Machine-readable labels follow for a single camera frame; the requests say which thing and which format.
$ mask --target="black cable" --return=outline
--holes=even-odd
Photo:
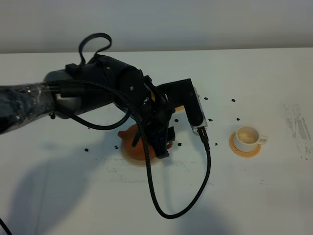
[[[56,105],[56,109],[55,111],[57,112],[60,112],[66,116],[68,116],[69,118],[77,121],[78,123],[84,125],[84,126],[87,126],[91,129],[95,129],[95,130],[102,130],[102,131],[107,131],[107,130],[112,130],[112,129],[115,129],[117,127],[119,127],[120,125],[124,124],[124,122],[127,121],[127,119],[130,117],[131,115],[131,111],[127,111],[127,113],[125,114],[125,116],[120,120],[118,121],[117,123],[114,123],[112,125],[108,125],[108,126],[100,126],[100,125],[96,125],[96,124],[93,124],[93,123],[90,123],[80,117],[78,117],[77,115],[73,114],[70,110],[68,110],[67,108],[64,108],[62,107],[61,105]]]
[[[5,225],[5,223],[2,221],[2,219],[0,219],[0,226],[3,228],[3,230],[6,232],[6,234],[12,235],[9,228]]]
[[[151,111],[151,102],[148,101],[148,104],[147,104],[147,105],[148,105],[147,115],[146,115],[146,116],[142,119],[142,121],[141,121],[141,125],[142,125],[143,127],[146,126],[146,122],[147,122],[147,120],[148,120],[148,117],[149,117],[149,114],[150,114],[150,111]],[[133,139],[133,142],[132,142],[132,147],[133,147],[133,148],[136,147],[136,145],[137,145],[139,139],[140,139],[140,132],[137,131],[136,134],[135,134],[135,137],[134,137],[134,139]]]
[[[94,85],[97,87],[101,87],[106,91],[109,91],[111,93],[113,93],[114,95],[118,96],[125,104],[126,106],[129,108],[134,120],[137,123],[138,126],[138,130],[140,132],[141,138],[142,138],[142,143],[143,143],[143,149],[144,149],[144,153],[145,153],[145,160],[146,160],[146,167],[147,167],[147,178],[148,178],[148,184],[149,184],[149,190],[150,190],[150,194],[151,194],[151,198],[152,198],[152,202],[157,210],[157,212],[164,218],[167,219],[175,219],[178,218],[182,215],[184,215],[186,212],[188,212],[193,205],[196,203],[196,201],[199,199],[201,193],[203,192],[203,189],[208,181],[209,175],[210,175],[210,169],[211,169],[211,155],[210,155],[210,147],[209,147],[209,142],[208,142],[208,136],[206,134],[205,128],[201,127],[198,129],[201,141],[204,144],[205,150],[206,150],[206,155],[207,155],[207,170],[206,170],[206,174],[204,177],[204,181],[201,184],[201,187],[199,189],[199,191],[197,192],[195,198],[191,201],[191,203],[185,208],[183,209],[181,212],[178,212],[176,214],[166,214],[162,211],[162,209],[160,208],[158,202],[157,202],[157,198],[156,198],[156,194],[155,194],[155,190],[154,190],[154,186],[153,186],[153,181],[152,181],[152,173],[151,173],[151,165],[150,165],[150,157],[149,157],[149,148],[148,148],[148,142],[147,142],[147,138],[144,132],[144,128],[141,124],[141,118],[140,115],[137,113],[137,111],[135,110],[135,108],[133,107],[133,105],[129,102],[129,100],[126,98],[126,96],[116,90],[113,89],[111,87],[107,87],[104,86],[102,84],[99,83],[95,83],[92,81],[83,81],[83,80],[59,80],[59,81],[50,81],[47,82],[48,85],[55,85],[55,84],[61,84],[61,83],[83,83],[83,84],[90,84],[90,85]]]
[[[79,53],[79,56],[81,59],[79,67],[82,67],[86,64],[86,60],[83,56],[84,46],[87,44],[87,42],[89,42],[90,40],[95,39],[95,38],[105,38],[109,41],[109,45],[99,49],[98,51],[96,51],[96,53],[94,55],[98,54],[101,51],[107,50],[112,46],[112,38],[106,33],[94,33],[94,34],[89,35],[79,44],[79,47],[78,47],[78,53]]]

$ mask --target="white cup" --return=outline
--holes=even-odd
[[[251,152],[258,144],[265,144],[267,141],[268,137],[261,136],[252,126],[241,126],[234,136],[234,145],[242,152]]]

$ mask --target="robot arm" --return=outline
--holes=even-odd
[[[84,45],[95,37],[104,37],[110,44],[98,50],[86,64],[82,56]],[[111,38],[98,33],[88,36],[79,46],[81,63],[66,65],[64,70],[50,72],[44,82],[0,87],[0,134],[20,128],[40,117],[50,115],[73,120],[99,130],[114,129],[132,117],[138,125],[132,146],[142,137],[147,178],[151,198],[157,212],[174,219],[188,212],[200,197],[209,178],[211,158],[206,121],[199,96],[191,79],[154,86],[149,76],[114,58],[98,55],[110,47]],[[126,114],[110,126],[91,124],[77,115],[114,103]],[[193,131],[198,134],[207,153],[207,171],[203,183],[191,203],[176,214],[165,214],[158,205],[150,166],[148,143],[158,158],[169,156],[166,145],[174,140],[174,128],[169,120],[175,108],[184,106]]]

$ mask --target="plastic wrap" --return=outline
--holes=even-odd
[[[54,111],[45,83],[0,86],[0,134],[18,129]]]

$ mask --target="table surface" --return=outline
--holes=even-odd
[[[202,196],[181,218],[162,218],[146,169],[115,149],[117,132],[133,120],[96,131],[46,117],[0,136],[0,217],[14,235],[313,234],[313,48],[107,55],[142,69],[155,85],[192,79],[206,118],[213,119],[207,128],[211,175]],[[2,54],[1,85],[42,81],[78,62],[77,53]],[[82,117],[105,125],[123,115],[109,105]],[[245,124],[268,136],[249,159],[228,145]],[[176,131],[170,157],[152,173],[160,206],[175,213],[198,191],[206,158],[184,111],[170,126]]]

